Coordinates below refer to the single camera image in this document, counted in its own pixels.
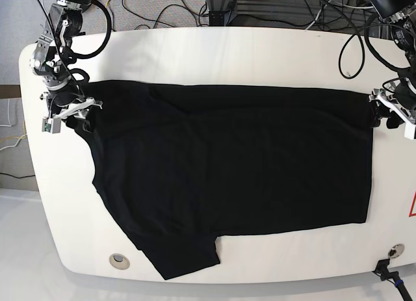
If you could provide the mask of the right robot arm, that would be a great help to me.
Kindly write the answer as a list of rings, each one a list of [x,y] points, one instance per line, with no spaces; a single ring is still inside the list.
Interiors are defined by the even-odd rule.
[[[105,37],[95,51],[76,53],[72,50],[73,38],[81,35],[83,12],[91,6],[98,7],[105,15]],[[56,0],[44,15],[45,25],[30,60],[33,74],[40,76],[45,85],[45,92],[40,96],[47,107],[42,131],[59,133],[61,124],[65,123],[72,129],[81,127],[91,133],[94,120],[90,112],[94,107],[101,108],[102,102],[83,92],[90,76],[80,68],[73,68],[73,64],[92,59],[105,49],[112,32],[111,15],[98,0]]]

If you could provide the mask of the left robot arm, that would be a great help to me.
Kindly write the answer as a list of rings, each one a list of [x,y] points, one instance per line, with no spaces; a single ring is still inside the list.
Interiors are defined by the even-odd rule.
[[[391,27],[391,36],[405,52],[410,64],[407,68],[387,62],[372,46],[369,31],[377,25]],[[209,111],[234,111],[237,109],[280,111],[284,118],[302,113],[299,122],[312,119],[313,114],[324,114],[324,122],[331,118],[359,129],[374,129],[382,118],[395,129],[401,124],[415,123],[415,21],[409,16],[399,20],[381,20],[372,14],[366,24],[355,32],[364,37],[363,47],[374,58],[397,73],[371,95],[324,88],[287,88],[273,86],[235,85],[165,85],[134,81],[101,81],[81,83],[81,90],[89,98],[104,104],[98,115],[89,114],[87,131],[91,131],[105,118],[114,120],[117,114],[128,119],[144,109],[197,114]]]

